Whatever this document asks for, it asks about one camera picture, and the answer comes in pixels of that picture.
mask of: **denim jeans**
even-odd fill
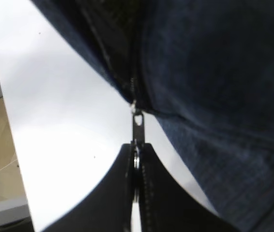
[[[53,3],[34,2],[116,86]],[[273,232],[274,0],[151,0],[144,11],[139,68],[166,135],[223,219]]]

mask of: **zipper slider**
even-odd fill
[[[134,157],[133,188],[134,202],[139,201],[139,188],[141,185],[141,153],[145,144],[144,115],[140,109],[136,108],[136,100],[131,105],[133,116],[133,140],[131,142],[131,151]]]

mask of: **blue denim fabric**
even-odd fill
[[[56,7],[34,2],[113,82]],[[146,10],[140,68],[166,135],[222,218],[273,232],[274,0],[151,0]]]

